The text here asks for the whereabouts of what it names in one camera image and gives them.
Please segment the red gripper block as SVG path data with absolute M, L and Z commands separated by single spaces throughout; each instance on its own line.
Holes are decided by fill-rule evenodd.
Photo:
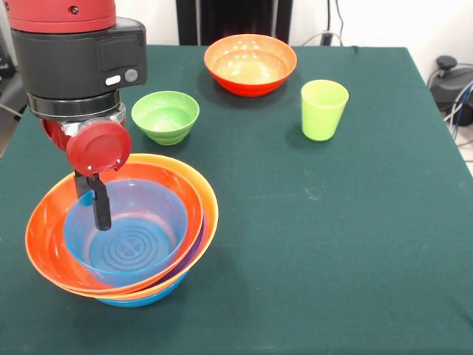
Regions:
M 77 198 L 92 190 L 95 225 L 100 231 L 112 226 L 106 185 L 98 173 L 119 170 L 127 161 L 132 140 L 123 124 L 98 121 L 80 128 L 75 135 L 67 135 L 57 121 L 43 119 L 41 125 L 49 139 L 62 151 L 74 168 Z M 94 174 L 87 177 L 82 174 Z

